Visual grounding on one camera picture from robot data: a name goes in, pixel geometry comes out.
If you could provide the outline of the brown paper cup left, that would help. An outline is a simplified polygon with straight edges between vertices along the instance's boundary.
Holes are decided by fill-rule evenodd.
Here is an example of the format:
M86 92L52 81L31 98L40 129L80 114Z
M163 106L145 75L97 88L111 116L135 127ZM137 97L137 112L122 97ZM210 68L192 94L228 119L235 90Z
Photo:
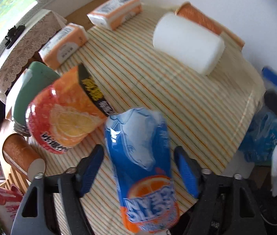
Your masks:
M45 173L44 159L20 134L14 133L6 138L2 153L5 161L29 181L32 181L38 173Z

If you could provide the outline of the white paper cup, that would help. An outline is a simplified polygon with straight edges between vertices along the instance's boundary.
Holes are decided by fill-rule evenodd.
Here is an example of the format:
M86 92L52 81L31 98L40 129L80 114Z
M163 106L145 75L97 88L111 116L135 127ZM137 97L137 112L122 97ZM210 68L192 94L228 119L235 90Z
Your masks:
M215 69L225 50L222 37L173 12L156 24L153 46L201 75Z

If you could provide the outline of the orange patterned paper cup right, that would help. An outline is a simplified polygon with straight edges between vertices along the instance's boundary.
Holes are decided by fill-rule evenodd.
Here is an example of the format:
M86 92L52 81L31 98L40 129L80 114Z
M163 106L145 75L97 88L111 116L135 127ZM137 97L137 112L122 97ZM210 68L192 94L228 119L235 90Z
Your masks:
M175 14L197 23L217 35L220 35L223 32L226 33L239 46L240 50L242 50L245 45L245 42L239 36L234 34L219 22L205 15L199 9L194 7L190 2L183 3L175 11Z

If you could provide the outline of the blue plastic bag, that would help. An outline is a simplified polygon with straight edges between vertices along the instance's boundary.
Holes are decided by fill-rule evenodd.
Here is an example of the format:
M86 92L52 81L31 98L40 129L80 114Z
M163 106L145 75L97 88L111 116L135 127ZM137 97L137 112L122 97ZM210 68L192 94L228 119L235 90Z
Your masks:
M270 163L277 145L277 116L263 106L254 114L239 151L246 162Z

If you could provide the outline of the wooden slatted plant stand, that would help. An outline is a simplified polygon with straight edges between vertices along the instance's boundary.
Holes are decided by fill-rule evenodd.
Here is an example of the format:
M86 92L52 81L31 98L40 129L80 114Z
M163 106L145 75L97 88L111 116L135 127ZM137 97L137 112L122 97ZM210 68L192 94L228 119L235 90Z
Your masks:
M30 182L14 168L10 168L7 179L0 184L0 187L12 190L12 187L18 188L22 194L26 194Z

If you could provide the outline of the striped yellow tablecloth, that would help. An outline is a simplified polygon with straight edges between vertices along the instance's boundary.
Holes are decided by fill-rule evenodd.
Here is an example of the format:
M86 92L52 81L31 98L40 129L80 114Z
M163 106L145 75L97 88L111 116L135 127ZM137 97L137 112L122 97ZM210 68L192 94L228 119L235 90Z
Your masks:
M169 9L143 11L115 31L93 27L90 40L71 55L58 74L84 63L115 112L146 107L165 117L171 152L184 147L202 167L221 174L241 144L265 92L256 69L237 44L222 33L226 48L216 68L202 76L153 48L153 32ZM103 126L65 154L28 143L45 158L46 175L61 174L104 142ZM132 234L125 229L111 162L105 157L91 191L81 199L95 234Z

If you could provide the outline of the green thermos bottle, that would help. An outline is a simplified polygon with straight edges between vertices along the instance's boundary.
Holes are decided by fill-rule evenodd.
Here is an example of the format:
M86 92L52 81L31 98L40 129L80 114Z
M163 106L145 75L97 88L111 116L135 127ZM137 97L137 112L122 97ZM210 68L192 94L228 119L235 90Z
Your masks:
M17 79L6 98L6 104L11 105L12 121L17 133L30 137L26 121L28 105L58 78L60 75L53 69L39 61L34 61Z

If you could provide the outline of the low table with lace cloth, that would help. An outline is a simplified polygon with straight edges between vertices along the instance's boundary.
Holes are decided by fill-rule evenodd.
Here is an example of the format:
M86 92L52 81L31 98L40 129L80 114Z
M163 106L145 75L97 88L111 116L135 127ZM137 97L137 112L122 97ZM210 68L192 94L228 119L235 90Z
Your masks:
M0 101L6 103L6 92L12 86L28 61L66 26L67 20L60 14L42 9L26 24L25 30L0 56Z

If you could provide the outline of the orange tissue pack middle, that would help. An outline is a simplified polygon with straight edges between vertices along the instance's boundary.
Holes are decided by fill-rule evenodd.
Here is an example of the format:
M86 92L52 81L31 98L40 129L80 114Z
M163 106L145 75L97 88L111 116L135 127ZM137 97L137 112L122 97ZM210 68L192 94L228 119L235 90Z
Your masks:
M55 34L38 52L51 69L60 67L75 51L88 42L83 26L69 23Z

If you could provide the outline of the orange tissue pack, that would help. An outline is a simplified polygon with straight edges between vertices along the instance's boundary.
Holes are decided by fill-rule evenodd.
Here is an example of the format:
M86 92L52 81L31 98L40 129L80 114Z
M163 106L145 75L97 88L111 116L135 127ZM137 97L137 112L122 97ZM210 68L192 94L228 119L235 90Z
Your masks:
M116 30L141 12L141 0L108 0L88 13L87 16L97 27Z
M75 51L88 42L83 26L69 23L55 34L38 52L51 69L60 67Z

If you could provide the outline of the orange tissue pack right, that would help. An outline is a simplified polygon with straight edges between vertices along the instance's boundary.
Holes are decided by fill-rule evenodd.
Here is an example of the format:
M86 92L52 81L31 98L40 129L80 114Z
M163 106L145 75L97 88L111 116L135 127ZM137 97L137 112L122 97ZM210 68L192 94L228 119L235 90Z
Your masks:
M116 30L141 12L141 0L108 0L88 13L87 16L97 27Z

